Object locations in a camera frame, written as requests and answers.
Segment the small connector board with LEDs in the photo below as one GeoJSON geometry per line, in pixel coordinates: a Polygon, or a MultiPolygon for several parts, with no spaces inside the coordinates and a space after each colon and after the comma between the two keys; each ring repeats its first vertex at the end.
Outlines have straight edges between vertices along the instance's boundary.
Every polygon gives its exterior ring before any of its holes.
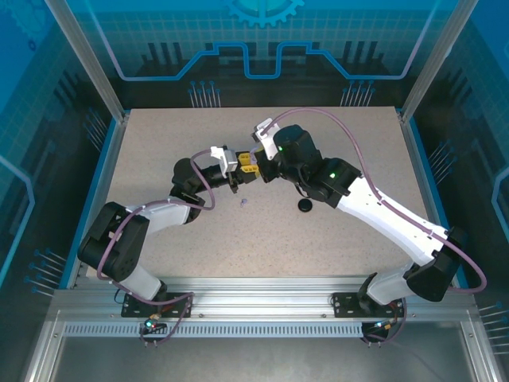
{"type": "Polygon", "coordinates": [[[386,337],[393,326],[398,322],[394,319],[388,319],[381,322],[364,322],[362,324],[362,332],[365,336],[367,335],[378,335],[380,337],[386,337]]]}
{"type": "Polygon", "coordinates": [[[156,333],[160,329],[165,328],[164,323],[160,323],[161,316],[158,314],[153,314],[148,317],[144,324],[142,325],[142,334],[147,335],[151,333],[156,333]]]}

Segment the grey metal sheet panel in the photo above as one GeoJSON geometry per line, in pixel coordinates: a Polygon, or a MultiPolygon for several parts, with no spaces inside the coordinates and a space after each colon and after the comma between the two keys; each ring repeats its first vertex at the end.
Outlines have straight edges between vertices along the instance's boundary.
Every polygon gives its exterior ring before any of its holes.
{"type": "Polygon", "coordinates": [[[64,341],[52,382],[476,382],[453,330],[408,329],[397,343],[357,339],[127,338],[64,341]]]}

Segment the aluminium blue side rail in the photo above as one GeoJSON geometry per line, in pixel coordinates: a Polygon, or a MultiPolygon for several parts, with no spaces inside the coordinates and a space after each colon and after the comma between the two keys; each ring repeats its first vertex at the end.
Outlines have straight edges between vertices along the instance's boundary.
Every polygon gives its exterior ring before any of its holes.
{"type": "Polygon", "coordinates": [[[442,227],[449,228],[450,225],[414,118],[411,117],[408,122],[401,121],[401,129],[428,220],[442,227]]]}
{"type": "Polygon", "coordinates": [[[127,111],[122,122],[116,122],[113,119],[108,128],[80,220],[76,227],[76,233],[68,253],[67,262],[60,278],[60,290],[72,289],[74,287],[80,268],[80,261],[77,259],[78,250],[87,230],[91,227],[107,199],[129,116],[130,112],[127,111]]]}

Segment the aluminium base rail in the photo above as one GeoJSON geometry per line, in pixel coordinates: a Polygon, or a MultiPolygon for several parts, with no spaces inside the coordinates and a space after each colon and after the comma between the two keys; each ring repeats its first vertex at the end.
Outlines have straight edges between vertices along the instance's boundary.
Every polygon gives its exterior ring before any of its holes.
{"type": "MultiPolygon", "coordinates": [[[[318,322],[334,318],[335,292],[356,292],[364,278],[167,278],[171,291],[194,293],[191,320],[206,322],[318,322]]],[[[115,288],[85,279],[72,290],[54,293],[50,319],[63,322],[120,320],[115,288]]]]}

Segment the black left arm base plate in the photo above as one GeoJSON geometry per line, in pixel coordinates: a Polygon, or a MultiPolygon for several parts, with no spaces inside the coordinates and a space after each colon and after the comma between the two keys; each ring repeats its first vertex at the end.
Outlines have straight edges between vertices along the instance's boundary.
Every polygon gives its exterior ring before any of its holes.
{"type": "Polygon", "coordinates": [[[185,308],[185,300],[164,306],[154,306],[140,302],[131,295],[125,295],[121,316],[123,318],[148,318],[154,314],[160,314],[162,318],[179,318],[185,308]]]}

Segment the aluminium frame post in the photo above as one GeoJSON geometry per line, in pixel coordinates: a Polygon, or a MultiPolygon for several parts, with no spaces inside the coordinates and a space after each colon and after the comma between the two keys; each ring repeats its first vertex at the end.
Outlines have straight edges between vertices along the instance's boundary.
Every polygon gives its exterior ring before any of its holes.
{"type": "Polygon", "coordinates": [[[123,106],[69,5],[65,0],[44,1],[107,110],[117,123],[123,123],[126,117],[123,106]]]}
{"type": "Polygon", "coordinates": [[[400,112],[403,124],[408,124],[429,90],[441,66],[448,57],[457,38],[472,15],[479,0],[458,0],[456,7],[446,22],[437,43],[433,47],[422,71],[411,88],[400,112]]]}

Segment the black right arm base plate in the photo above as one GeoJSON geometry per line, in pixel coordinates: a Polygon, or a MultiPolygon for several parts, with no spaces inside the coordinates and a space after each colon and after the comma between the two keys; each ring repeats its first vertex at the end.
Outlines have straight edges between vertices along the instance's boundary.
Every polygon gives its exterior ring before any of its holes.
{"type": "Polygon", "coordinates": [[[336,318],[402,318],[402,300],[379,305],[369,298],[364,301],[354,292],[336,292],[329,299],[336,318]]]}

